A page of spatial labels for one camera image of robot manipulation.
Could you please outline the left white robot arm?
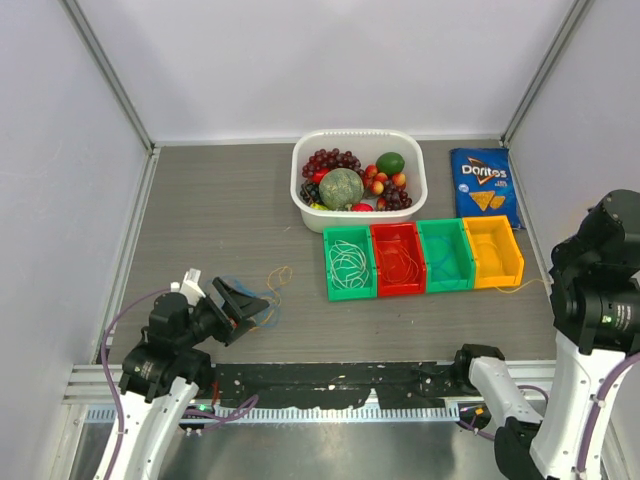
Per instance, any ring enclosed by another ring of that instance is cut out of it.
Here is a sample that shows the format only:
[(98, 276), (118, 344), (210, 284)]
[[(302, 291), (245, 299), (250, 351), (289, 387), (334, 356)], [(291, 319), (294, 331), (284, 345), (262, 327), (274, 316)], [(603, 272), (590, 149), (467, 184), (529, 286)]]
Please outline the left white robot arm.
[(229, 346), (255, 326), (255, 315), (267, 310), (265, 298), (248, 295), (216, 277), (216, 298), (199, 284), (200, 272), (187, 271), (180, 282), (152, 293), (153, 307), (141, 339), (126, 355), (118, 381), (108, 362), (101, 362), (116, 410), (97, 479), (155, 479), (171, 438), (184, 415), (222, 425), (253, 408), (251, 397), (228, 415), (190, 408), (205, 397), (215, 380), (215, 367), (199, 344), (212, 338)]

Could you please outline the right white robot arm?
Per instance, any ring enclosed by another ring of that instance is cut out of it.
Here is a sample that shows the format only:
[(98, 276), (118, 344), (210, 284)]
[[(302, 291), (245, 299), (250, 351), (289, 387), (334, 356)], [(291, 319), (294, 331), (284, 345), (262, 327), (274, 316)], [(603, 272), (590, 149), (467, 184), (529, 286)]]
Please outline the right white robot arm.
[(607, 193), (551, 261), (557, 354), (544, 414), (529, 407), (495, 347), (463, 345), (451, 380), (483, 398), (506, 478), (598, 479), (617, 389), (639, 361), (638, 192)]

